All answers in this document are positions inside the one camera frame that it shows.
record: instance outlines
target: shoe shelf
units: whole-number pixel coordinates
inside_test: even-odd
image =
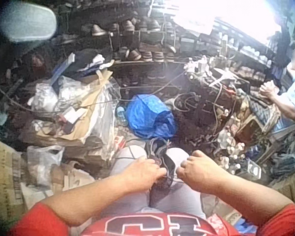
[[[182,61],[164,61],[164,62],[156,62],[156,61],[121,61],[121,62],[115,62],[112,67],[118,67],[118,66],[132,66],[132,65],[155,65],[155,64],[163,64],[163,63],[168,63],[168,64],[186,64],[186,62]]]

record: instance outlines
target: small bottle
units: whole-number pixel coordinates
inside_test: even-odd
[[[125,116],[125,110],[122,106],[117,107],[117,117],[118,117],[118,123],[121,126],[127,126],[128,121]]]

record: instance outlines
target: hand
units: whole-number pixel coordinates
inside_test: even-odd
[[[165,168],[160,168],[153,159],[140,157],[131,163],[120,175],[125,181],[129,193],[144,192],[166,174]]]
[[[227,179],[232,177],[199,150],[183,161],[176,173],[193,190],[209,194],[215,194],[221,184],[228,184]]]
[[[271,98],[273,95],[277,94],[278,87],[274,85],[273,80],[264,83],[260,87],[260,94],[266,96],[267,98]]]

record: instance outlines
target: pile of junk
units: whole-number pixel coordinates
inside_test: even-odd
[[[295,169],[295,130],[273,135],[279,113],[258,93],[275,50],[218,19],[195,35],[151,13],[148,2],[109,1],[106,17],[104,3],[53,5],[55,36],[0,70],[0,172],[12,166],[5,177],[19,183],[7,215],[22,211],[22,198],[29,209],[108,176],[117,151],[133,140],[201,150],[252,181]],[[258,120],[251,101],[268,120]]]

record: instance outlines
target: man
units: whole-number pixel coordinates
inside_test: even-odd
[[[281,117],[272,132],[281,131],[295,124],[295,49],[292,56],[292,67],[288,66],[288,72],[294,77],[294,83],[286,93],[277,94],[277,88],[273,81],[263,84],[260,93],[271,100],[281,111]]]
[[[143,148],[129,146],[119,153],[110,177],[42,200],[9,234],[64,236],[67,226],[81,225],[93,217],[97,221],[83,236],[239,235],[220,218],[211,224],[202,219],[202,192],[236,208],[259,227],[257,235],[295,235],[295,204],[282,194],[229,174],[200,151],[188,157],[183,150],[170,148],[166,154],[183,181],[176,179],[170,189],[152,188],[166,169],[146,159]]]

